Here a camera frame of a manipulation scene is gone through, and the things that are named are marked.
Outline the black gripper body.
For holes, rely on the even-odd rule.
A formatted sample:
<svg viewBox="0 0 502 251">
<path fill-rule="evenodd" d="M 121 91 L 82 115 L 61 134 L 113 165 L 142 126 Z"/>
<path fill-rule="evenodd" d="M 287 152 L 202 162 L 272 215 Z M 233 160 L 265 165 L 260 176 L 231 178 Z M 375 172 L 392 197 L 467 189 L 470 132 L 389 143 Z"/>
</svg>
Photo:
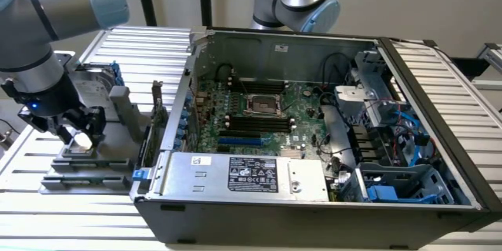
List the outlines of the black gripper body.
<svg viewBox="0 0 502 251">
<path fill-rule="evenodd" d="M 18 92 L 14 101 L 29 110 L 29 114 L 18 116 L 40 132 L 54 134 L 61 125 L 88 127 L 85 106 L 72 82 L 58 82 L 41 92 Z"/>
</svg>

